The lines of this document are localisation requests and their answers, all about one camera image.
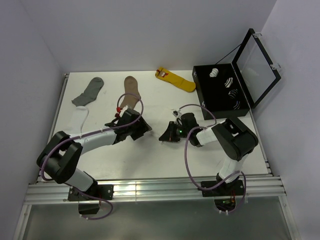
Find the white sock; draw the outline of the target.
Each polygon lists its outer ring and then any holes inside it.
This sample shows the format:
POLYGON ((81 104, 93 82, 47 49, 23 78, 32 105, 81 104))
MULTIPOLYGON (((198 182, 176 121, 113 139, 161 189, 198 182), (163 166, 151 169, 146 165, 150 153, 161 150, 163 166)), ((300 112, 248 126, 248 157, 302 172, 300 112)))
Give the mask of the white sock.
POLYGON ((218 70, 217 68, 213 68, 213 69, 211 70, 210 74, 209 74, 209 77, 210 77, 210 78, 215 78, 215 77, 218 76, 218 74, 219 74, 219 70, 218 70))
POLYGON ((88 115, 89 109, 87 107, 77 106, 63 131, 68 135, 80 135, 88 115))

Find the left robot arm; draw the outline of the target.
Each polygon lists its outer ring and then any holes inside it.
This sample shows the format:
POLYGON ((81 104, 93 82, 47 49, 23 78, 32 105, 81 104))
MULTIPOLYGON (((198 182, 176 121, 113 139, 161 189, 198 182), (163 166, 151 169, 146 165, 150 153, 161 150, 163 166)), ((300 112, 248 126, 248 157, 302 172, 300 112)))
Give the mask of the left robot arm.
POLYGON ((128 136, 137 140, 152 128, 139 112, 127 109, 122 115, 93 132, 57 132, 37 158, 37 165, 56 183, 79 190, 86 200, 96 197, 97 181, 77 168, 81 155, 104 146, 124 141, 128 136))

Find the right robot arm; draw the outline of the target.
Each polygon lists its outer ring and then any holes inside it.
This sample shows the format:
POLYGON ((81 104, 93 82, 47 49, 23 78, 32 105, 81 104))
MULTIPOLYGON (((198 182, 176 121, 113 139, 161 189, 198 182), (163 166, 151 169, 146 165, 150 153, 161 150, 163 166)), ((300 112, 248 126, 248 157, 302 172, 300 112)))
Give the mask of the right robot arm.
POLYGON ((247 156, 253 152, 259 141, 238 117, 229 117, 215 125, 201 127, 191 112, 178 115, 170 121, 165 132, 158 138, 160 142, 178 143, 186 139, 186 144, 200 148, 218 142, 226 154, 223 166, 217 173, 216 189, 222 195, 229 194, 239 179, 247 156))

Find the brown striped sock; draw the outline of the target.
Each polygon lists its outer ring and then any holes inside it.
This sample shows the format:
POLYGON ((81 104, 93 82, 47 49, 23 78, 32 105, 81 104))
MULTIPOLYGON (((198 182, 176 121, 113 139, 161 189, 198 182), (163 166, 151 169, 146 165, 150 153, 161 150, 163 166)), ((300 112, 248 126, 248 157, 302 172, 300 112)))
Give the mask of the brown striped sock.
POLYGON ((121 110, 134 109, 140 99, 137 80, 133 76, 127 76, 124 79, 124 94, 119 98, 117 107, 121 110))

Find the black storage box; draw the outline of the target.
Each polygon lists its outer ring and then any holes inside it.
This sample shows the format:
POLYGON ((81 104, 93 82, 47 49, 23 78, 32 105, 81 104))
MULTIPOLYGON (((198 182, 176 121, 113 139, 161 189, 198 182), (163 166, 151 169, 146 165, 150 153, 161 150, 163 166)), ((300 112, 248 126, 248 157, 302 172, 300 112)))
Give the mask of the black storage box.
POLYGON ((212 115, 216 119, 244 117, 249 112, 249 105, 232 64, 196 65, 193 67, 192 78, 196 85, 199 103, 205 108, 202 111, 205 120, 211 120, 212 115), (213 68, 219 70, 217 77, 209 77, 213 68), (233 78, 233 83, 226 88, 225 82, 228 78, 233 78), (228 96, 229 91, 233 89, 238 90, 237 99, 228 96), (237 100, 241 102, 241 107, 233 109, 237 100))

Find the grey sock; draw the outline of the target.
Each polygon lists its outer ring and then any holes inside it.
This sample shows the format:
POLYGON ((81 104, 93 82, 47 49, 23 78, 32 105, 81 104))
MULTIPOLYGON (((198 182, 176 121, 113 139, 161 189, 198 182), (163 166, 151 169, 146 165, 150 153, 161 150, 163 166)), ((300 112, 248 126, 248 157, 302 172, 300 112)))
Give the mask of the grey sock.
POLYGON ((94 77, 91 79, 83 93, 71 101, 72 104, 74 104, 76 107, 84 107, 87 104, 94 102, 103 86, 103 79, 100 77, 94 77))

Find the dark rolled sock lower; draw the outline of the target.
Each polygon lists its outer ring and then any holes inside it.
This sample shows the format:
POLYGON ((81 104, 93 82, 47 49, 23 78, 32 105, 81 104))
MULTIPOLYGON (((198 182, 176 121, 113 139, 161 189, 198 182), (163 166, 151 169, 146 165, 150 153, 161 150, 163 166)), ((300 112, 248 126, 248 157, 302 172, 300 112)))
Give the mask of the dark rolled sock lower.
POLYGON ((241 102, 239 100, 237 100, 233 106, 234 110, 238 110, 241 108, 241 102))

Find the dark striped rolled sock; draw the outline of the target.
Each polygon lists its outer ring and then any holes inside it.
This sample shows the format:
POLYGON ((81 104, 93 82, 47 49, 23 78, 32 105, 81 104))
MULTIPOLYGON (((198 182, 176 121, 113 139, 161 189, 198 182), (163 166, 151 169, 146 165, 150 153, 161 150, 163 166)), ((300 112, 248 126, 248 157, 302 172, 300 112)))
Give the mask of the dark striped rolled sock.
POLYGON ((232 89, 228 92, 228 96, 232 99, 232 100, 236 100, 238 98, 238 90, 237 89, 232 89))

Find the yellow sock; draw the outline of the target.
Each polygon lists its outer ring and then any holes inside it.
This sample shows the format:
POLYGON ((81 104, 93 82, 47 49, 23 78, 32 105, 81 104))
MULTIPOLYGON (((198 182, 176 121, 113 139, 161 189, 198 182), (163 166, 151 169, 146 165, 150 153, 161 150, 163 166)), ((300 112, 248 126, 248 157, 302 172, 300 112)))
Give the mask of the yellow sock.
POLYGON ((159 67, 156 70, 155 77, 187 93, 192 93, 196 90, 196 84, 194 82, 188 81, 163 67, 159 67))

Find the striped rolled sock upper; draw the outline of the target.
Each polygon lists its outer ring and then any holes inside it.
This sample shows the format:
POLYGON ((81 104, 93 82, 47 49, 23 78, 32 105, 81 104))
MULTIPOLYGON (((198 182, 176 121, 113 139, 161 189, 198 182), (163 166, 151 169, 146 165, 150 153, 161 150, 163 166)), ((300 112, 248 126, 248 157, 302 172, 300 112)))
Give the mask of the striped rolled sock upper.
POLYGON ((231 85, 233 84, 233 78, 232 77, 229 77, 226 82, 224 83, 224 86, 226 88, 229 88, 231 85))

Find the white rolled sock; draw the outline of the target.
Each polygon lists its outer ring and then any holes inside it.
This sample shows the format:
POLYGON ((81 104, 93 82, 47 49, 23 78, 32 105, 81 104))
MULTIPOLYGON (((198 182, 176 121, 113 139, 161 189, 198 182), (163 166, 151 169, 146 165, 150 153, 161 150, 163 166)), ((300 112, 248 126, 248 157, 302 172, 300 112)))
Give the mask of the white rolled sock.
POLYGON ((210 77, 210 78, 215 78, 215 77, 218 76, 218 74, 219 74, 219 70, 218 70, 217 68, 213 68, 213 69, 211 70, 210 74, 209 74, 209 77, 210 77))

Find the box lid with glass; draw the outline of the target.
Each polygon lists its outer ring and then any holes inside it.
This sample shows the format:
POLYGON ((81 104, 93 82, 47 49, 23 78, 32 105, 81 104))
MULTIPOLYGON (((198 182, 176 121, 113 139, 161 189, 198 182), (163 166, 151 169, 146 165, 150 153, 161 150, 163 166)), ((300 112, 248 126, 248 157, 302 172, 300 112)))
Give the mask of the box lid with glass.
POLYGON ((280 81, 280 65, 274 63, 260 40, 262 34, 250 28, 231 64, 251 109, 254 109, 280 81))

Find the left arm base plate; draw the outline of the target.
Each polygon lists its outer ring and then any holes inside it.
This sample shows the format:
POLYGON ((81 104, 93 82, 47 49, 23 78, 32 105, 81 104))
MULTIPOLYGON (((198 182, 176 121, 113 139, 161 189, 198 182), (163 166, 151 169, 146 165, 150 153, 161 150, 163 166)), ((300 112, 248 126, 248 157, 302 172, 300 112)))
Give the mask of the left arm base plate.
MULTIPOLYGON (((104 200, 112 200, 113 199, 113 193, 114 193, 114 185, 113 184, 98 184, 95 186, 92 186, 90 189, 84 192, 86 195, 104 199, 104 200)), ((94 200, 91 197, 87 197, 84 195, 81 195, 78 190, 76 190, 74 187, 70 187, 67 200, 70 202, 75 201, 90 201, 94 200)))

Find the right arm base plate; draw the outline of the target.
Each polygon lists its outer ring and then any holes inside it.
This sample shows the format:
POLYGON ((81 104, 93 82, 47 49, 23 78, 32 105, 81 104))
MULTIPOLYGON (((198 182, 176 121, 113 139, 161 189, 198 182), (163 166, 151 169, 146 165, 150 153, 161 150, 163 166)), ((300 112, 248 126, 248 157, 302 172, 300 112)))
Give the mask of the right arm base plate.
POLYGON ((241 179, 235 180, 231 183, 223 183, 212 190, 202 190, 202 197, 231 197, 242 196, 245 192, 244 183, 241 179))

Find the aluminium frame rail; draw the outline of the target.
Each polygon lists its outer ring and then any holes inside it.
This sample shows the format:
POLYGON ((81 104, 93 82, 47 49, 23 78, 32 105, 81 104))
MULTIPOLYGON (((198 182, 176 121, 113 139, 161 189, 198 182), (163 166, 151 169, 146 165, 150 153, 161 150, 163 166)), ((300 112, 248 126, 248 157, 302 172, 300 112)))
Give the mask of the aluminium frame rail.
MULTIPOLYGON (((113 185, 112 203, 201 200, 197 190, 188 178, 156 178, 147 180, 106 180, 100 185, 113 185)), ((23 203, 25 205, 77 204, 69 201, 70 188, 64 184, 38 182, 31 184, 23 203)), ((246 179, 246 197, 282 197, 285 188, 279 176, 251 175, 246 179)))

